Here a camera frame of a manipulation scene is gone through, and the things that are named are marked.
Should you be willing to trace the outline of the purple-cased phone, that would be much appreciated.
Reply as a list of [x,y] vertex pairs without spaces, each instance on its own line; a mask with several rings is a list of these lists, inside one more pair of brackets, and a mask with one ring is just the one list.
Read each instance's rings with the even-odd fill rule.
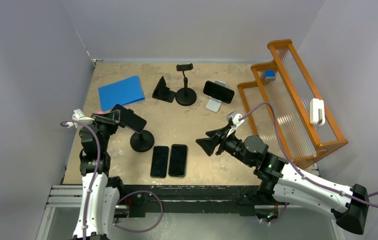
[[120,127],[128,128],[138,134],[142,133],[147,124],[147,121],[135,114],[133,110],[119,104],[116,104],[110,112],[118,113],[118,125]]

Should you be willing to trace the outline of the black round-base pole stand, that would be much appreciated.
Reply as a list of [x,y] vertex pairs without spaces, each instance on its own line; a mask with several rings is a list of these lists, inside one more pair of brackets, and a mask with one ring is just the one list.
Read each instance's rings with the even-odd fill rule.
[[176,70],[182,72],[184,87],[176,92],[175,99],[177,103],[181,106],[190,106],[195,103],[197,95],[195,91],[188,87],[188,78],[185,75],[185,71],[191,71],[193,69],[193,64],[178,64]]

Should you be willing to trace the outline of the black folding phone stand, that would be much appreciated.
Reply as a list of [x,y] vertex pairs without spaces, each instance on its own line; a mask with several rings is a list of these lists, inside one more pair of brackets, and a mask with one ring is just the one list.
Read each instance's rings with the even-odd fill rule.
[[176,92],[167,87],[165,78],[162,76],[153,91],[152,97],[156,100],[172,103],[175,99],[175,95]]

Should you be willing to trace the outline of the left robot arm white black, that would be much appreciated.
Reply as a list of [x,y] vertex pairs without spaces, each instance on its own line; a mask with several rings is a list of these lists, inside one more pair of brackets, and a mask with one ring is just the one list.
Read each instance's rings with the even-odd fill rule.
[[115,205],[126,198],[125,189],[108,186],[111,157],[107,153],[110,136],[118,129],[119,112],[93,114],[90,117],[74,110],[67,127],[79,129],[82,200],[72,234],[74,240],[106,240],[112,230]]

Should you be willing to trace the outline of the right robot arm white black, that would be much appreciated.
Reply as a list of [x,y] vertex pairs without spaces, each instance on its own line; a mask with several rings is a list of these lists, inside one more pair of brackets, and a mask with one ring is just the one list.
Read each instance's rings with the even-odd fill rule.
[[229,126],[208,131],[196,143],[211,156],[227,152],[248,167],[261,180],[258,199],[302,206],[336,221],[342,229],[357,235],[365,232],[369,207],[367,189],[360,185],[342,185],[292,166],[288,160],[268,151],[257,135],[244,140],[228,134]]

